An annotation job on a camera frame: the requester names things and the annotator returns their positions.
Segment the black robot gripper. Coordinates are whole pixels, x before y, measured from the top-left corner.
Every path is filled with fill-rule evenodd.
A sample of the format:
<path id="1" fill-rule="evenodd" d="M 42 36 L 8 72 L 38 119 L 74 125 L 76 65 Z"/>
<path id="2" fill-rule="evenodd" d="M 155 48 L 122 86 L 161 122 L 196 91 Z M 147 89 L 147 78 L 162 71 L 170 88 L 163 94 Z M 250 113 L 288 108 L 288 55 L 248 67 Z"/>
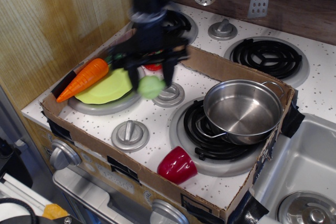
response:
<path id="1" fill-rule="evenodd" d="M 108 49 L 108 64 L 128 70 L 133 90 L 139 87 L 137 67 L 162 63 L 165 85 L 172 84 L 176 62 L 188 59 L 188 39 L 165 34 L 160 23 L 137 24 L 132 37 Z"/>

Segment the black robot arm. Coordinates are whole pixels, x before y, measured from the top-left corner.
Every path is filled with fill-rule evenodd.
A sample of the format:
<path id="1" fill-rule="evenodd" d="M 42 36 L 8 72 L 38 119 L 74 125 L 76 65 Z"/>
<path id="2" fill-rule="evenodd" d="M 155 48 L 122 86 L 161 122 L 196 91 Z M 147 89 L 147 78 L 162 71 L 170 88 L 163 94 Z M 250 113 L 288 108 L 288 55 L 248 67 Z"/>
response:
<path id="1" fill-rule="evenodd" d="M 170 86 L 175 65 L 188 58 L 188 39 L 169 35 L 162 27 L 166 14 L 164 7 L 171 0 L 132 1 L 130 19 L 137 27 L 133 36 L 109 48 L 111 66 L 126 70 L 133 89 L 137 90 L 140 82 L 138 67 L 160 63 L 164 84 Z"/>

